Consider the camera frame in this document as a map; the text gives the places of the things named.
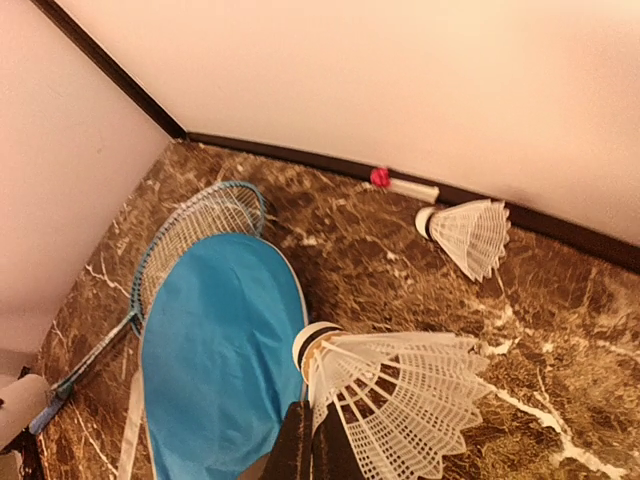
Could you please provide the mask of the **right gripper black triangular right finger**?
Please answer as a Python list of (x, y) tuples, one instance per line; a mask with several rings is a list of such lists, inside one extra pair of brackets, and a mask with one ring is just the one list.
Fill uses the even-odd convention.
[(319, 480), (364, 480), (333, 404), (312, 437), (312, 478)]

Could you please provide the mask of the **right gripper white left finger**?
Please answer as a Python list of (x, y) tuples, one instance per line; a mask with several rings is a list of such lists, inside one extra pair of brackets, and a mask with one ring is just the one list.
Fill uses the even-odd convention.
[(308, 401), (290, 404), (264, 470), (263, 480), (310, 480), (312, 413)]

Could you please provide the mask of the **white shuttlecock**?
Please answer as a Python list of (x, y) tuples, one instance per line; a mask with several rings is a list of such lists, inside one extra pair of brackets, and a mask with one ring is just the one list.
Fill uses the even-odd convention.
[(462, 432), (482, 422), (489, 361), (474, 338), (451, 332), (353, 334), (330, 322), (302, 329), (292, 346), (308, 387), (311, 427), (331, 409), (367, 479), (439, 479), (462, 454)]

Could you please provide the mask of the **white shuttlecock tube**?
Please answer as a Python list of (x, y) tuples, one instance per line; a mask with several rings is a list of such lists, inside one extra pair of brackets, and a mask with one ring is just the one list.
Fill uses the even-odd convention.
[(50, 386), (28, 374), (1, 389), (0, 447), (6, 447), (49, 403)]

